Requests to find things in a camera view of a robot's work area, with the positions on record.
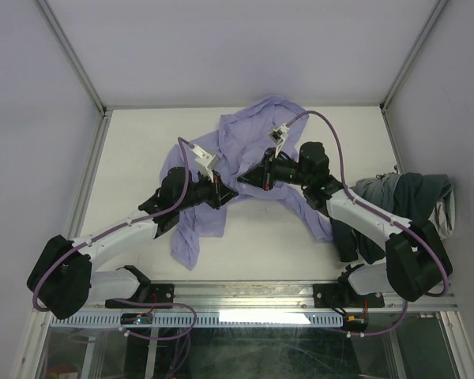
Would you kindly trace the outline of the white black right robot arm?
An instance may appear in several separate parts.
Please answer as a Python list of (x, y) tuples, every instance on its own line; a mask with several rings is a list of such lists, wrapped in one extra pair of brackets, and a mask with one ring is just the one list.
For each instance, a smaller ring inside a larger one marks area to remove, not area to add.
[[(307, 142), (293, 160), (278, 148), (268, 148), (261, 161), (238, 177), (264, 191), (277, 183), (300, 186), (307, 204), (370, 239), (385, 255), (385, 263), (347, 268), (337, 295), (354, 306), (365, 295), (394, 292), (405, 301), (443, 296), (450, 287), (450, 259), (432, 222), (413, 222), (359, 197), (329, 170), (329, 157), (320, 142)], [(434, 287), (442, 285), (438, 293)]]

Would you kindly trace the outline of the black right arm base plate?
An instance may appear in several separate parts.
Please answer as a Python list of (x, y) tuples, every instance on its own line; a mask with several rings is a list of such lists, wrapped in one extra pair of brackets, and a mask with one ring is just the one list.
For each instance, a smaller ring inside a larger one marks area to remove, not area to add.
[(348, 285), (340, 283), (315, 283), (312, 285), (314, 307), (321, 308), (383, 308), (382, 296), (375, 293), (358, 295)]

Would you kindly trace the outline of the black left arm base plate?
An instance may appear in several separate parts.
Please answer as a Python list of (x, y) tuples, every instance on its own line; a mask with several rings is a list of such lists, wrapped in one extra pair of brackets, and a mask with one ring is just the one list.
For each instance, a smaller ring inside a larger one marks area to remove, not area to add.
[(171, 309), (175, 295), (173, 283), (143, 283), (129, 298), (111, 298), (104, 305), (108, 309), (118, 308), (151, 308), (153, 304), (160, 304), (161, 309)]

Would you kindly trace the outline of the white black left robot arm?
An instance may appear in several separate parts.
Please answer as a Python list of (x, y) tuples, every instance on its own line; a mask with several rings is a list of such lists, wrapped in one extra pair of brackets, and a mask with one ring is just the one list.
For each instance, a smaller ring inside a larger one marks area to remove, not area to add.
[(212, 178), (200, 174), (194, 181), (184, 167), (173, 167), (156, 192), (115, 225), (93, 235), (73, 239), (56, 235), (48, 240), (27, 279), (35, 308), (63, 320), (90, 304), (138, 308), (158, 302), (152, 281), (135, 266), (114, 271), (102, 266), (170, 231), (181, 212), (198, 205), (219, 210), (237, 195), (218, 173)]

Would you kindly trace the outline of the lilac purple jacket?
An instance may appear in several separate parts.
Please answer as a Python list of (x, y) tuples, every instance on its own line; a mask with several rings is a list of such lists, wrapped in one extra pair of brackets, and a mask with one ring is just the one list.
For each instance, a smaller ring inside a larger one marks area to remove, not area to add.
[[(268, 96), (234, 114), (221, 116), (218, 130), (194, 139), (193, 143), (220, 157), (216, 170), (224, 184), (239, 192), (230, 200), (232, 205), (250, 199), (276, 201), (299, 217), (316, 242), (331, 242), (328, 219), (313, 210), (293, 186), (278, 183), (265, 192), (236, 181), (261, 160), (267, 148), (274, 146), (269, 132), (304, 111), (282, 96)], [(194, 269), (201, 251), (200, 238), (223, 237), (227, 214), (226, 205), (216, 210), (202, 204), (182, 211), (171, 237), (171, 256), (185, 268)]]

